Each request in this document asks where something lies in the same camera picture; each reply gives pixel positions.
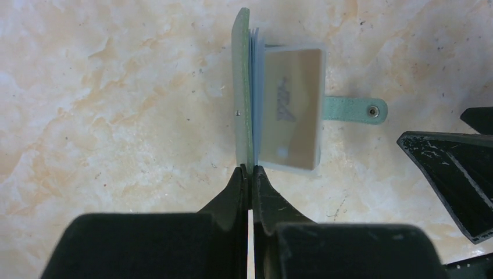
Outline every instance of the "marble surface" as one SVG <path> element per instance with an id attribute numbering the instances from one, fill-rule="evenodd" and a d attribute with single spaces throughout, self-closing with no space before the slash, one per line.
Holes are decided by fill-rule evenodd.
<path id="1" fill-rule="evenodd" d="M 320 176 L 269 171 L 318 222 L 408 223 L 444 263 L 471 244 L 395 141 L 473 133 L 493 105 L 493 8 L 480 0 L 0 1 L 0 270 L 38 277 L 86 212 L 195 211 L 235 167 L 230 33 L 322 41 L 326 94 L 388 103 L 381 126 L 324 122 Z"/>

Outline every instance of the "marble tabletop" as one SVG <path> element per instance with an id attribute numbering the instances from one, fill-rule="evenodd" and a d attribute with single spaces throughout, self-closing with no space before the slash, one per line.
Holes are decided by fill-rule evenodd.
<path id="1" fill-rule="evenodd" d="M 380 126 L 325 121 L 318 177 L 268 171 L 322 223 L 406 223 L 441 260 L 493 252 L 459 231 L 395 141 L 474 133 L 492 106 L 491 0 L 0 3 L 0 270 L 38 277 L 88 212 L 193 212 L 235 168 L 231 27 L 241 7 L 272 44 L 323 42 L 326 95 L 388 103 Z"/>

